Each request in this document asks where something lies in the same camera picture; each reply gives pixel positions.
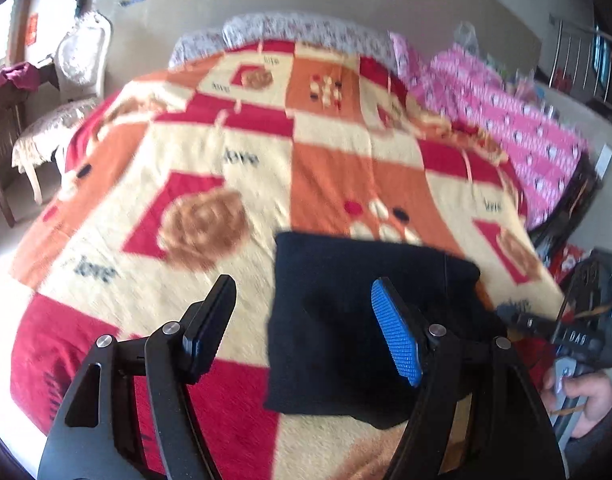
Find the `right hand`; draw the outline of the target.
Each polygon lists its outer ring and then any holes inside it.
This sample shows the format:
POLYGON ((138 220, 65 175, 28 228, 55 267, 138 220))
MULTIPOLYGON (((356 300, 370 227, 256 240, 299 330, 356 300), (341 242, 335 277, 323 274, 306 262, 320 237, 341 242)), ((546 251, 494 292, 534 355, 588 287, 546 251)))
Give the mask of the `right hand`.
POLYGON ((562 386, 569 398, 586 398, 585 407, 571 433, 573 439, 580 439, 599 425, 612 410, 612 380, 605 372, 594 372, 564 378, 562 386))

